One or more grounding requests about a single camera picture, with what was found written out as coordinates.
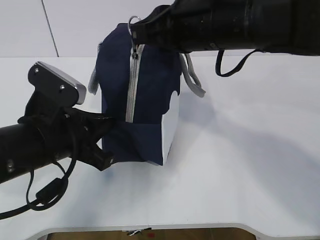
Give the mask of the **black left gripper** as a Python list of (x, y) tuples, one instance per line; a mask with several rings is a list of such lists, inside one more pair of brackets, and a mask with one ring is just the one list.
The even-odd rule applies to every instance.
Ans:
[[(116, 120), (104, 113), (93, 113), (57, 105), (40, 92), (33, 91), (24, 115), (17, 121), (21, 128), (21, 147), (17, 151), (18, 165), (49, 165), (68, 158), (75, 150), (73, 139), (79, 138), (79, 128), (97, 143), (110, 132)], [(112, 165), (114, 154), (104, 152), (97, 144), (82, 148), (82, 162), (104, 171)]]

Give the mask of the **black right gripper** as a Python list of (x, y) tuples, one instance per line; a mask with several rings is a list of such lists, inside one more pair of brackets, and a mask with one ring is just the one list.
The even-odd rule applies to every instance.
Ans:
[(130, 26), (133, 41), (181, 53), (209, 51), (212, 11), (211, 0), (176, 0), (172, 5), (159, 5)]

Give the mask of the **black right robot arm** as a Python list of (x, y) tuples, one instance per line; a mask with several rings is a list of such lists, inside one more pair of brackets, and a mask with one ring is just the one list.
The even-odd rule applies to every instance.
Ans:
[(180, 53), (260, 50), (317, 56), (317, 0), (176, 0), (130, 27), (136, 44)]

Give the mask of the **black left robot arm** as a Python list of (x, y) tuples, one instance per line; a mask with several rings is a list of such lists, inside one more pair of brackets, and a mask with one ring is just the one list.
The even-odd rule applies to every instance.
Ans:
[(63, 107), (34, 91), (17, 124), (0, 129), (1, 183), (65, 158), (107, 169), (113, 153), (97, 143), (115, 123), (105, 114)]

